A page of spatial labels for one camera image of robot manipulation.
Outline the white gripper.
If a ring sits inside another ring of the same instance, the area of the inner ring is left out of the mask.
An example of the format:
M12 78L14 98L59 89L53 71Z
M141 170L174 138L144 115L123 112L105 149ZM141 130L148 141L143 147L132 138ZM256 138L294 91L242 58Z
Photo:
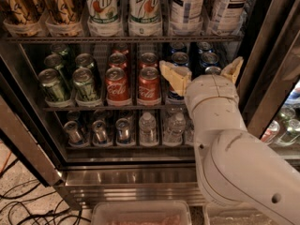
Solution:
M222 109L225 108L225 102L229 102L234 106L234 112L240 113L238 109L239 96L234 83L237 81L243 63L244 58L238 56L221 70L221 76L201 75L193 81L191 81L192 73L188 67L176 66L171 62L161 60L159 69L174 91L180 97L185 96L190 116L193 115L198 105L210 99L219 101Z

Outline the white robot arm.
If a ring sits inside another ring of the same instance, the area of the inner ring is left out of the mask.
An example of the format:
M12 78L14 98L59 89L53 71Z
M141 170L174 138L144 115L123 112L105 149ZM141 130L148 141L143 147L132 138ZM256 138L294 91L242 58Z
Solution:
M300 225L300 174L248 132L234 82L239 56L219 75L191 77L188 67L161 60L161 75L182 96L194 125L198 186L210 203L248 203L278 225Z

